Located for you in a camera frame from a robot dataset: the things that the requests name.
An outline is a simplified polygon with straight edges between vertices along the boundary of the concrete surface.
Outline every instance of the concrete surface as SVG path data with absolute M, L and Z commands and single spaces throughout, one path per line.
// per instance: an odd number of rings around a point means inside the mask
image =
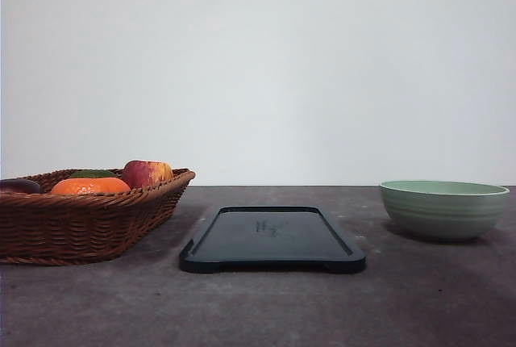
M 120 258 L 0 266 L 2 347 L 497 346 L 516 343 L 516 187 L 461 244 L 389 222 L 376 187 L 195 187 Z M 359 274 L 188 274 L 178 253 L 218 205 L 319 205 L 368 256 Z

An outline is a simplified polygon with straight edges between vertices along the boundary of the mandarin orange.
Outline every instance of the mandarin orange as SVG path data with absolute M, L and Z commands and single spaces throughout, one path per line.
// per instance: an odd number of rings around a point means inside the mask
M 118 178 L 71 178 L 58 182 L 50 194 L 118 193 L 131 188 Z

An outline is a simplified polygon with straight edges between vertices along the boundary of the brown wicker basket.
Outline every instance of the brown wicker basket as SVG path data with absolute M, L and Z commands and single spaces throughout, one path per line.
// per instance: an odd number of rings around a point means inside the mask
M 25 178 L 47 193 L 74 171 Z M 173 172 L 171 181 L 118 194 L 1 194 L 0 263 L 80 265 L 120 256 L 170 217 L 195 177 Z

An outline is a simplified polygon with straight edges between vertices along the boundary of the plastic tray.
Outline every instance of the plastic tray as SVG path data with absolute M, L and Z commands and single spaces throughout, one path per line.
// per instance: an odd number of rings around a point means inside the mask
M 179 256 L 182 270 L 313 268 L 356 273 L 365 255 L 317 207 L 222 207 Z

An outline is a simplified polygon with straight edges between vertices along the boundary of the green bowl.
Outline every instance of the green bowl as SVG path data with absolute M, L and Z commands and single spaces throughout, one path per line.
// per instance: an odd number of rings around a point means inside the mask
M 402 180 L 380 184 L 390 218 L 418 236 L 468 240 L 492 228 L 509 190 L 477 183 Z

